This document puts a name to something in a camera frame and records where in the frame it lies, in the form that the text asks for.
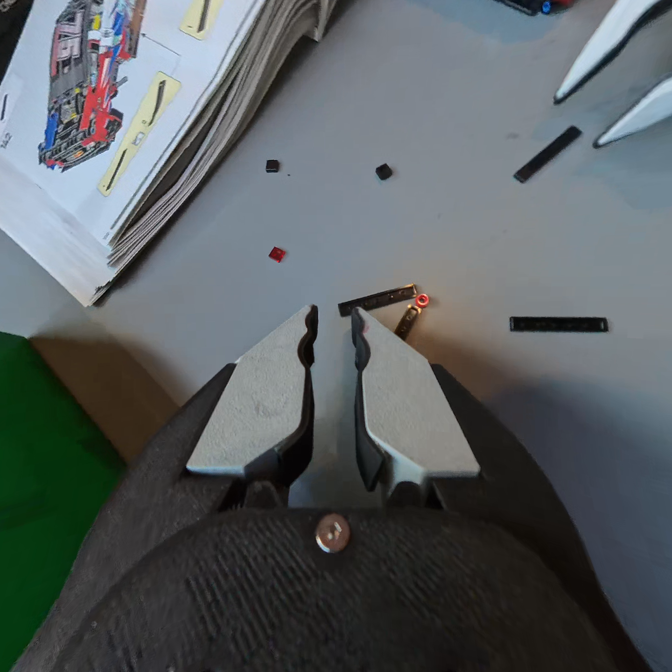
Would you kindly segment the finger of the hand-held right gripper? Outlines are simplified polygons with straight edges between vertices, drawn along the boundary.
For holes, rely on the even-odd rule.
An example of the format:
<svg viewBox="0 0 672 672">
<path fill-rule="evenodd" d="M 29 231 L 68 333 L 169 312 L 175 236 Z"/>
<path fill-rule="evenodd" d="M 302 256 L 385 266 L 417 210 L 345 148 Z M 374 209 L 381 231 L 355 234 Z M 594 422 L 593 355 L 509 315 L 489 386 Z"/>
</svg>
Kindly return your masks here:
<svg viewBox="0 0 672 672">
<path fill-rule="evenodd" d="M 659 81 L 594 141 L 602 148 L 671 117 L 671 76 Z"/>
<path fill-rule="evenodd" d="M 643 27 L 671 11 L 670 1 L 615 1 L 553 96 L 561 104 L 611 63 Z"/>
</svg>

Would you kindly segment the long black brick plate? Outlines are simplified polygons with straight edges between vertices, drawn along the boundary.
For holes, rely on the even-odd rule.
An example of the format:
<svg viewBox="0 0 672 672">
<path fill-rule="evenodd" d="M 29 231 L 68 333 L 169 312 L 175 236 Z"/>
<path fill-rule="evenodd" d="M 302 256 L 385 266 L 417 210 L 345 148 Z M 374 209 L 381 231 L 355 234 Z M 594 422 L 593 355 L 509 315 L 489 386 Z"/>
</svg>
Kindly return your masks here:
<svg viewBox="0 0 672 672">
<path fill-rule="evenodd" d="M 422 307 L 418 307 L 414 304 L 409 304 L 399 320 L 398 324 L 394 329 L 394 334 L 401 339 L 402 341 L 407 341 L 410 333 L 412 332 L 418 318 L 423 312 Z"/>
<path fill-rule="evenodd" d="M 515 333 L 608 333 L 607 318 L 597 316 L 511 316 Z"/>
<path fill-rule="evenodd" d="M 348 317 L 355 308 L 362 308 L 371 311 L 390 305 L 398 304 L 405 300 L 414 299 L 417 296 L 417 287 L 415 283 L 410 283 L 398 288 L 376 292 L 359 298 L 346 300 L 338 304 L 338 311 L 341 317 Z"/>
</svg>

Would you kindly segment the green storage bin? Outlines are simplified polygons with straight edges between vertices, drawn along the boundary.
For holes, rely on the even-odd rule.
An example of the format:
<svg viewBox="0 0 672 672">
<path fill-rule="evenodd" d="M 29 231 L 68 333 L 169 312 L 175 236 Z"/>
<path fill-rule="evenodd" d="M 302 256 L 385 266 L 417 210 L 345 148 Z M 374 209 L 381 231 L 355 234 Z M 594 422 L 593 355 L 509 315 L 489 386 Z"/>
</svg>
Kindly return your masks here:
<svg viewBox="0 0 672 672">
<path fill-rule="evenodd" d="M 1 670 L 58 598 L 126 466 L 25 337 L 1 334 Z"/>
</svg>

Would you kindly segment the grey desk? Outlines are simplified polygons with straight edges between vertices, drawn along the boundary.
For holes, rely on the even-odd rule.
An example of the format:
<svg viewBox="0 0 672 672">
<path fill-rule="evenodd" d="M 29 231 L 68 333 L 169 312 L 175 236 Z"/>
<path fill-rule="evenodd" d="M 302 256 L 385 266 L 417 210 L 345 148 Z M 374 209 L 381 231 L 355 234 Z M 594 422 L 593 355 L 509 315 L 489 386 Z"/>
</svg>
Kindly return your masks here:
<svg viewBox="0 0 672 672">
<path fill-rule="evenodd" d="M 592 143 L 670 73 L 671 14 L 552 103 L 611 5 L 532 18 L 494 1 L 338 3 L 324 40 L 297 45 L 238 146 L 98 307 L 1 234 L 1 330 L 110 346 L 182 405 L 314 303 L 316 452 L 290 504 L 371 506 L 337 304 L 416 282 L 431 304 L 409 341 L 521 440 L 634 644 L 670 671 L 671 121 Z M 572 125 L 578 140 L 514 180 Z M 604 317 L 609 332 L 510 332 L 511 316 Z"/>
</svg>

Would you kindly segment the toy car instruction booklet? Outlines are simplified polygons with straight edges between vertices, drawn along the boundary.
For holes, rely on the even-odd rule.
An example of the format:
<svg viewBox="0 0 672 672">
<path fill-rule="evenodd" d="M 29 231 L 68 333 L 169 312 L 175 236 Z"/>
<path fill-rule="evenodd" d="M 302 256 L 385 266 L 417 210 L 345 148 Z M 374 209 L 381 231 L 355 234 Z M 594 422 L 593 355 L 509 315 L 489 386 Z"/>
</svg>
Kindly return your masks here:
<svg viewBox="0 0 672 672">
<path fill-rule="evenodd" d="M 32 1 L 1 80 L 1 230 L 83 306 L 223 161 L 336 1 Z"/>
</svg>

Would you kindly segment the toy brick race car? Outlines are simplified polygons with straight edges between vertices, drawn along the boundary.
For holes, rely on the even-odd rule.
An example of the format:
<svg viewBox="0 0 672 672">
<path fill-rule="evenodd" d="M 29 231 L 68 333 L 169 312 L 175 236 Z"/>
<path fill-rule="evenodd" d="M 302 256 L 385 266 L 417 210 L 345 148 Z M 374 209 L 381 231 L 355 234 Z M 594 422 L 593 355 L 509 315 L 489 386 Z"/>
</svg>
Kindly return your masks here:
<svg viewBox="0 0 672 672">
<path fill-rule="evenodd" d="M 571 8 L 575 1 L 497 1 L 529 16 L 553 15 Z"/>
</svg>

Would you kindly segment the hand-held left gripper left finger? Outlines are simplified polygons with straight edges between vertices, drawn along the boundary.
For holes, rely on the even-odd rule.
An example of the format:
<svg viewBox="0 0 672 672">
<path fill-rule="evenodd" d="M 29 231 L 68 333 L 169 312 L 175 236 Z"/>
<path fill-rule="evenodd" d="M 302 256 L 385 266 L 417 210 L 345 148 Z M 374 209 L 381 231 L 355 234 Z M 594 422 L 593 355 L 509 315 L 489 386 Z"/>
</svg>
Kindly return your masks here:
<svg viewBox="0 0 672 672">
<path fill-rule="evenodd" d="M 186 468 L 283 487 L 313 456 L 318 308 L 301 308 L 235 363 Z"/>
</svg>

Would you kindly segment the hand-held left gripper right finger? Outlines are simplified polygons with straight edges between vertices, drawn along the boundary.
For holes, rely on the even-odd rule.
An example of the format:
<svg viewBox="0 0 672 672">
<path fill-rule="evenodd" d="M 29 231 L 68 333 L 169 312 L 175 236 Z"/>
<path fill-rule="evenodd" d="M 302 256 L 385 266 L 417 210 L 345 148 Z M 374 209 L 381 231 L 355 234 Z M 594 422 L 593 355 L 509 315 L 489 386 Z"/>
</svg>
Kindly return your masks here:
<svg viewBox="0 0 672 672">
<path fill-rule="evenodd" d="M 356 463 L 367 492 L 480 476 L 478 463 L 428 360 L 362 308 L 351 313 L 357 371 Z"/>
</svg>

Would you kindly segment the long black smooth tile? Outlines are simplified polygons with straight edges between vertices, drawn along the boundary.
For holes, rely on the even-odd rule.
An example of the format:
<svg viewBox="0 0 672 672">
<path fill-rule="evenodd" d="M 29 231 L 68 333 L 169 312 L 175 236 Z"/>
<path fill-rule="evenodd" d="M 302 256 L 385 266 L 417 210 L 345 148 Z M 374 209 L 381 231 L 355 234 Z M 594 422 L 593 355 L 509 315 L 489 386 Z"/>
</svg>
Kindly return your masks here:
<svg viewBox="0 0 672 672">
<path fill-rule="evenodd" d="M 539 173 L 546 165 L 553 162 L 563 151 L 570 147 L 583 135 L 583 131 L 572 125 L 553 139 L 539 153 L 533 156 L 526 164 L 519 168 L 513 175 L 518 183 L 527 183 L 533 176 Z"/>
</svg>

